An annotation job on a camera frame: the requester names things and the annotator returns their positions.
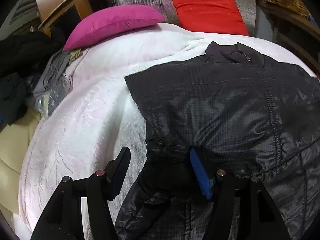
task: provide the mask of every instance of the white blanket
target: white blanket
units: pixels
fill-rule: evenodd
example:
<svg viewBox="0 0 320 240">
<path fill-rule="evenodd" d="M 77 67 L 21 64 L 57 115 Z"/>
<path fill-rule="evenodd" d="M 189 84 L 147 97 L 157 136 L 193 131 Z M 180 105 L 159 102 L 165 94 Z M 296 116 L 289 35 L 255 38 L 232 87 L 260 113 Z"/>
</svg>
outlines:
<svg viewBox="0 0 320 240">
<path fill-rule="evenodd" d="M 87 49 L 67 69 L 73 90 L 48 120 L 40 122 L 26 153 L 19 183 L 19 209 L 30 230 L 63 176 L 74 180 L 88 177 L 127 146 L 132 154 L 129 170 L 120 195 L 109 203 L 115 220 L 146 159 L 145 121 L 124 76 L 204 54 L 212 41 L 220 45 L 240 42 L 277 61 L 298 64 L 315 76 L 295 55 L 271 42 L 193 33 L 166 23 L 128 32 Z M 87 213 L 83 214 L 84 232 L 89 234 Z"/>
</svg>

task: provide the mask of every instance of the pink pillow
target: pink pillow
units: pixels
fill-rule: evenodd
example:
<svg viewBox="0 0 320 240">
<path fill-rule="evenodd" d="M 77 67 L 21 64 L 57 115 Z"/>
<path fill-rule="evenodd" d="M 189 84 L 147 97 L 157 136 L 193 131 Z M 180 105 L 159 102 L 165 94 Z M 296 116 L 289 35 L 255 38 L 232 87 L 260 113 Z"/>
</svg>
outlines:
<svg viewBox="0 0 320 240">
<path fill-rule="evenodd" d="M 110 36 L 163 22 L 164 16 L 145 5 L 119 5 L 83 19 L 69 36 L 63 50 L 87 47 Z"/>
</svg>

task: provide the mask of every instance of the beige leather seat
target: beige leather seat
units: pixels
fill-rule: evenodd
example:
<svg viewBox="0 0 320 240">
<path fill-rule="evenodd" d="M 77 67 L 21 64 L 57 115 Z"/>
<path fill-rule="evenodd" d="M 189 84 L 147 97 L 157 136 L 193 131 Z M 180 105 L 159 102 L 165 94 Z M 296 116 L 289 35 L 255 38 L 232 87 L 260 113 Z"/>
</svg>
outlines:
<svg viewBox="0 0 320 240">
<path fill-rule="evenodd" d="M 0 204 L 19 214 L 18 184 L 23 159 L 41 114 L 29 108 L 25 116 L 0 133 Z"/>
</svg>

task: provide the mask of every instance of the jacket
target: jacket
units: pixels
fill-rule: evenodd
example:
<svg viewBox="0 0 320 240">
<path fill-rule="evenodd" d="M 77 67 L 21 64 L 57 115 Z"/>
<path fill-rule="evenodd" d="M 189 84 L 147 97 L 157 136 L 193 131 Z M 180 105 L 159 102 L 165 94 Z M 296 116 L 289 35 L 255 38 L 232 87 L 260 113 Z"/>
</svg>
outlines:
<svg viewBox="0 0 320 240">
<path fill-rule="evenodd" d="M 202 196 L 190 147 L 240 178 L 258 176 L 300 239 L 320 208 L 320 85 L 300 66 L 243 44 L 125 78 L 146 120 L 147 161 L 116 231 L 122 240 L 202 239 L 212 203 Z M 235 239 L 239 201 L 230 239 Z"/>
</svg>

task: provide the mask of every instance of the zipper pull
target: zipper pull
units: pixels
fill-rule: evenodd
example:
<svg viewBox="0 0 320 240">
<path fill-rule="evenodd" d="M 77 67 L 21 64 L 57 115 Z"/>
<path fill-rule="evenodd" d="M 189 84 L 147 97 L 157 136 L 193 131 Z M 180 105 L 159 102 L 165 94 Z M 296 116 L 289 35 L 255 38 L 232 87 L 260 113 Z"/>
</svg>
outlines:
<svg viewBox="0 0 320 240">
<path fill-rule="evenodd" d="M 249 62 L 251 61 L 251 59 L 248 57 L 247 54 L 243 53 L 243 55 L 246 57 L 247 61 L 249 61 Z"/>
</svg>

